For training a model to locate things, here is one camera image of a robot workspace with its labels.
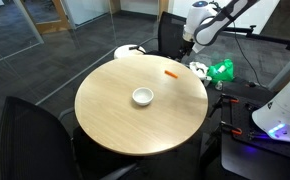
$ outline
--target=green bag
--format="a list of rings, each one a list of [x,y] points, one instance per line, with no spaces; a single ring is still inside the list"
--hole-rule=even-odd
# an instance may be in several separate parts
[[[213,84],[218,81],[233,81],[234,65],[232,60],[225,59],[223,62],[208,67],[207,76],[212,77],[211,83]]]

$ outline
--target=cable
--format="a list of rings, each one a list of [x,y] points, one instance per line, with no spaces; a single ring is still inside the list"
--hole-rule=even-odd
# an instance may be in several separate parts
[[[259,82],[259,79],[258,79],[258,76],[257,76],[257,73],[256,73],[254,67],[253,67],[252,64],[249,62],[249,60],[246,58],[246,56],[245,56],[245,54],[244,54],[244,52],[243,52],[243,50],[242,50],[242,47],[241,47],[241,45],[239,44],[239,42],[238,42],[238,40],[237,40],[237,37],[236,37],[236,25],[235,25],[235,22],[234,22],[234,21],[233,21],[233,24],[234,24],[234,30],[235,30],[235,31],[234,31],[234,33],[235,33],[235,40],[236,40],[236,42],[237,42],[237,45],[238,45],[239,50],[241,51],[241,53],[242,53],[244,59],[247,61],[247,63],[249,64],[249,66],[250,66],[250,67],[252,68],[252,70],[254,71],[254,74],[255,74],[255,77],[256,77],[256,80],[257,80],[257,83],[259,84],[259,86],[267,90],[267,88],[266,88],[265,86],[263,86],[263,85]]]

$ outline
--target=white bowl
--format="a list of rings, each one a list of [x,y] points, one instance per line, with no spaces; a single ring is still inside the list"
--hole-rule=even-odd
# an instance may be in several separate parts
[[[154,93],[149,88],[141,87],[141,88],[137,88],[133,92],[133,100],[136,102],[136,104],[140,106],[148,105],[149,103],[151,103],[153,98],[154,98]]]

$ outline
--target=chair backrest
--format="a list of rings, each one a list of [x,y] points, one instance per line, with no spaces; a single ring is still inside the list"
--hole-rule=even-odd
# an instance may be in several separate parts
[[[7,97],[0,124],[0,179],[79,179],[71,140],[49,112]]]
[[[179,52],[183,43],[186,18],[163,12],[158,27],[158,50],[172,59],[182,58]]]

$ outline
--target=wooden tabletop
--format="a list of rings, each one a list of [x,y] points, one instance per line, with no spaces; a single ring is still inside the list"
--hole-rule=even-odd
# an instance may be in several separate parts
[[[175,73],[174,78],[164,73]],[[132,93],[150,88],[154,99],[138,106]],[[177,147],[201,126],[207,112],[204,85],[167,58],[129,56],[89,74],[78,89],[75,113],[83,130],[103,147],[127,155],[152,155]]]

